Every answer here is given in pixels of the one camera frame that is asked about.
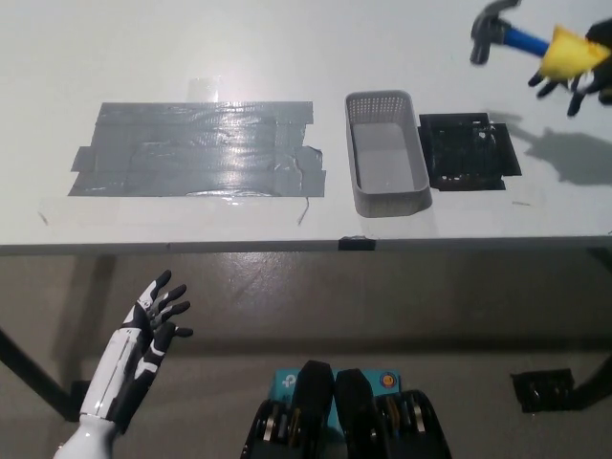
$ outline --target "tape strip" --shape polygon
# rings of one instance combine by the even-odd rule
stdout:
[[[82,146],[76,154],[73,172],[97,172],[95,151]],[[145,144],[135,148],[128,171],[273,171],[321,170],[321,152],[310,146],[299,148],[200,148],[189,146],[163,146]]]
[[[253,124],[312,124],[312,102],[104,102],[97,125],[180,124],[188,126]]]
[[[325,171],[80,172],[70,196],[322,197]]]
[[[304,142],[304,125],[256,125],[210,127],[196,130],[184,126],[98,126],[92,139],[96,170],[127,170],[140,147],[200,148],[295,148]]]

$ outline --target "robotic hand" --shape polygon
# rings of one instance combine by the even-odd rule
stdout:
[[[608,48],[612,48],[612,19],[595,24],[586,34],[586,39],[595,43],[600,43]],[[580,87],[584,77],[589,78],[589,82]],[[544,81],[544,76],[536,73],[530,80],[529,85],[534,87]],[[559,81],[546,81],[542,88],[537,92],[538,98],[544,98],[552,93],[559,84]],[[612,56],[598,65],[592,72],[585,76],[574,78],[570,89],[574,93],[567,111],[568,117],[575,116],[582,105],[582,101],[589,94],[600,93],[599,99],[603,105],[612,104]]]
[[[189,309],[188,301],[170,304],[186,285],[158,297],[171,276],[166,271],[151,282],[111,337],[81,406],[79,428],[55,459],[112,458],[115,439],[127,430],[172,339],[193,335],[168,321]]]

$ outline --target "floor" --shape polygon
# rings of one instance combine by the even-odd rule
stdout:
[[[0,258],[0,326],[66,386],[169,268],[196,335],[170,356],[116,458],[238,458],[273,371],[310,358],[395,368],[434,403],[455,459],[612,457],[612,399],[524,415],[510,374],[592,373],[612,342],[612,275],[584,251]],[[0,456],[53,457],[62,422],[0,365]]]

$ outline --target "white table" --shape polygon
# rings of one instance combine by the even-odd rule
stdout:
[[[470,65],[470,28],[487,0],[10,2],[0,52],[0,252],[335,250],[411,244],[606,243],[612,230],[612,111],[593,99],[575,120],[563,91],[527,86],[537,61],[492,49]],[[549,38],[585,33],[607,0],[526,0],[507,17]],[[80,145],[104,101],[187,101],[194,78],[220,76],[219,100],[311,100],[306,142],[323,150],[325,198],[68,198]],[[506,191],[434,190],[403,218],[355,211],[344,98],[403,89],[417,114],[501,112],[522,177]]]

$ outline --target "white robotic arm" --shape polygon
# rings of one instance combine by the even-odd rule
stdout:
[[[112,458],[113,443],[127,430],[172,339],[193,335],[167,321],[189,308],[188,301],[170,304],[186,286],[158,298],[170,276],[166,271],[147,287],[111,337],[81,406],[78,430],[55,459]]]

